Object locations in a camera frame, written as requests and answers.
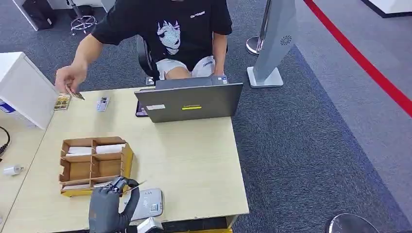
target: chrome stanchion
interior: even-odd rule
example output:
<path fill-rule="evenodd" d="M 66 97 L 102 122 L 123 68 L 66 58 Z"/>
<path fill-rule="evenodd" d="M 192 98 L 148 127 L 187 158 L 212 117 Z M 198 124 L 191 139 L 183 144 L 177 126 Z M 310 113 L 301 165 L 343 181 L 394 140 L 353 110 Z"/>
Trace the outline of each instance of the chrome stanchion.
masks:
<path fill-rule="evenodd" d="M 266 3 L 265 13 L 263 15 L 262 27 L 260 28 L 259 36 L 250 37 L 246 41 L 246 49 L 250 54 L 258 56 L 262 50 L 263 41 L 265 40 L 267 26 L 268 26 L 268 14 L 271 7 L 272 0 L 268 0 Z"/>

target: cardboard box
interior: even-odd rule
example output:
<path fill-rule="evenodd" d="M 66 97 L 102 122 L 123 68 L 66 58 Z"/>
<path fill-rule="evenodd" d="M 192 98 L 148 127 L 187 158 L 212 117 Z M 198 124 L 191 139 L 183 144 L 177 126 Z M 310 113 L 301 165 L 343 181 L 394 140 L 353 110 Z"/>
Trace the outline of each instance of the cardboard box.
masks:
<path fill-rule="evenodd" d="M 126 144 L 121 152 L 97 154 L 96 147 Z M 70 147 L 92 147 L 91 155 L 66 156 Z M 120 137 L 77 138 L 63 141 L 59 175 L 60 193 L 67 197 L 90 195 L 95 184 L 112 181 L 117 176 L 129 178 L 133 151 Z"/>

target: speaker grille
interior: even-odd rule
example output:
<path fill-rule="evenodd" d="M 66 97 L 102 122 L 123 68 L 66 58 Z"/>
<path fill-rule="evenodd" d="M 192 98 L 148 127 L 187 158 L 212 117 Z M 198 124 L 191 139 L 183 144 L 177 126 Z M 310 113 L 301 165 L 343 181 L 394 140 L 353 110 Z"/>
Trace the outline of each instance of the speaker grille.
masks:
<path fill-rule="evenodd" d="M 282 39 L 280 39 L 280 44 L 285 46 L 288 45 L 292 42 L 292 36 L 286 35 Z"/>

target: cable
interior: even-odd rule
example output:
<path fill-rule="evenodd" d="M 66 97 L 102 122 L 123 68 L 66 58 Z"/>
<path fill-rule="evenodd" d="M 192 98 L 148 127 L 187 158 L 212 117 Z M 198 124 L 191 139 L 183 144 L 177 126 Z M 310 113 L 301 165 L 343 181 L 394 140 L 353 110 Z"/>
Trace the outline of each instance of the cable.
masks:
<path fill-rule="evenodd" d="M 122 192 L 122 194 L 125 194 L 125 193 L 127 193 L 127 192 L 130 192 L 130 191 L 132 191 L 133 189 L 139 188 L 139 186 L 140 186 L 141 184 L 145 183 L 146 181 L 147 181 L 147 180 L 139 183 L 136 187 L 133 187 L 132 189 L 129 189 L 129 190 L 126 190 L 126 191 Z"/>
<path fill-rule="evenodd" d="M 5 128 L 3 128 L 2 126 L 0 126 L 0 129 L 4 130 L 4 131 L 6 132 L 6 134 L 7 134 L 7 142 L 6 142 L 6 144 L 4 144 L 2 147 L 0 147 L 0 157 L 1 157 L 1 155 L 6 151 L 7 147 L 9 146 L 9 143 L 10 143 L 10 134 L 9 134 L 9 132 L 8 132 Z"/>

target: white drawer unit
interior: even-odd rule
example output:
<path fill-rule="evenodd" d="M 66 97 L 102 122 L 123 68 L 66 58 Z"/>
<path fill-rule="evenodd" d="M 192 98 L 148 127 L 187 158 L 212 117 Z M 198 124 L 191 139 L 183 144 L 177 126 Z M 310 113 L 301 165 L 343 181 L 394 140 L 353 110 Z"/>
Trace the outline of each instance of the white drawer unit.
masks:
<path fill-rule="evenodd" d="M 0 53 L 1 100 L 45 130 L 57 97 L 53 84 L 24 53 Z"/>

